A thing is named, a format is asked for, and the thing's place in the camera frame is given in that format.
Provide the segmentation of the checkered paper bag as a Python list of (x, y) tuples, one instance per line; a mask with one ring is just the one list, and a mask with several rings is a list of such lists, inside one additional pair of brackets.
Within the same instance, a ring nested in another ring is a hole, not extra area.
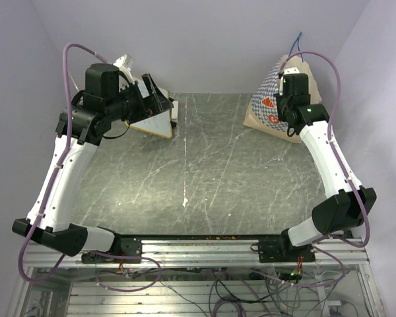
[[(300, 39), (298, 36), (288, 55), (291, 55), (293, 49), (300, 51)], [(275, 94), (279, 92), (280, 79), (278, 76), (279, 67), (288, 57), (283, 55), (272, 67), (268, 75), (265, 77), (255, 94), (252, 96), (248, 104), (244, 125), (253, 129), (268, 133), (291, 143), (300, 143), (301, 139), (296, 134), (289, 136), (287, 134), (288, 124), (281, 122), (277, 115), (277, 102)], [(286, 63), (286, 70), (297, 70), (299, 73), (305, 73), (309, 77), (309, 92), (312, 103), (320, 103), (321, 95), (319, 93), (316, 80), (310, 69), (310, 65), (304, 60), (302, 55), (293, 57)]]

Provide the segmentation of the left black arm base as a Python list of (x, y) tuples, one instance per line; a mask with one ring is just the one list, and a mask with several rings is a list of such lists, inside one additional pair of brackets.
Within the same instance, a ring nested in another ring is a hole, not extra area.
[(98, 255), (96, 252), (83, 253), (81, 256), (82, 264), (114, 264), (127, 263), (139, 264), (141, 262), (142, 244), (137, 238), (125, 235), (117, 235), (114, 243), (107, 255), (128, 257), (127, 260), (119, 258), (109, 258), (107, 256)]

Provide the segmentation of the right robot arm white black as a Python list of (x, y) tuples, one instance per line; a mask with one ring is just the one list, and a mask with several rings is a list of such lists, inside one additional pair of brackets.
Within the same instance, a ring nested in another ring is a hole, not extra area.
[(279, 256), (289, 262), (300, 255), (301, 246), (362, 226), (377, 195), (354, 175), (335, 141), (324, 105), (311, 102), (308, 75), (292, 67), (280, 73), (279, 79), (275, 94), (279, 120), (309, 150), (326, 196), (309, 219), (288, 229), (288, 239), (277, 246)]

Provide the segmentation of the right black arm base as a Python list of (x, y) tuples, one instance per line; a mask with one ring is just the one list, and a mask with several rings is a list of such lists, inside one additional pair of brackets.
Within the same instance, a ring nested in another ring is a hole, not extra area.
[(311, 245), (295, 247), (288, 238), (280, 235), (259, 239), (251, 244), (250, 249), (258, 254), (261, 263), (315, 261)]

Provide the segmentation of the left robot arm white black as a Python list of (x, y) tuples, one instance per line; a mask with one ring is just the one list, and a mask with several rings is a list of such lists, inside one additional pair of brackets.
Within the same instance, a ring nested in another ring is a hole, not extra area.
[(72, 223), (77, 187), (114, 122), (137, 123), (168, 112), (173, 104), (148, 73), (142, 76), (147, 96), (137, 81), (121, 88), (120, 79), (127, 79), (127, 72), (115, 65), (95, 63), (86, 70), (85, 88), (60, 113), (53, 158), (37, 202), (25, 218), (14, 221), (15, 234), (66, 256), (98, 251), (106, 262), (121, 256), (119, 234)]

